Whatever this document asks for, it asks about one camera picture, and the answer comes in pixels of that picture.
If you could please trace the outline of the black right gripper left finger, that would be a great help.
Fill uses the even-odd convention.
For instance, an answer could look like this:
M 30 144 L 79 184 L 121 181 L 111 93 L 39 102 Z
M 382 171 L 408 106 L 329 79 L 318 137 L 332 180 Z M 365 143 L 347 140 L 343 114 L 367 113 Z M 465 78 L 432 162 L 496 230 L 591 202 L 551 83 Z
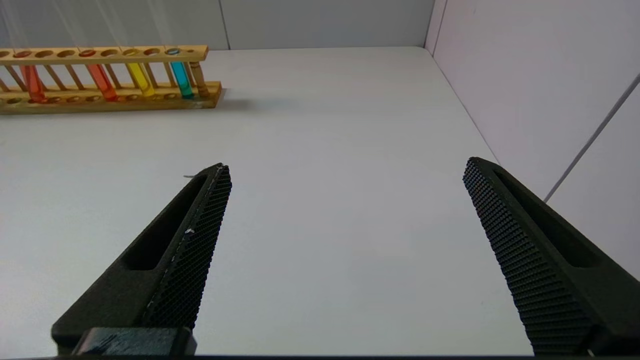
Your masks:
M 232 188 L 221 162 L 197 173 L 55 321 L 58 353 L 193 354 Z

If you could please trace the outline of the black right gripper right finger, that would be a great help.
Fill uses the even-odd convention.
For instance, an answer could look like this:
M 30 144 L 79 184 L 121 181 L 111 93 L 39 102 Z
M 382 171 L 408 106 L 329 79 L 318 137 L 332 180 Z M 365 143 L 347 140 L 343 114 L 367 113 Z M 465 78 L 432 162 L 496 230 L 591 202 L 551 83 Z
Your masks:
M 498 164 L 462 182 L 535 355 L 638 355 L 640 284 Z

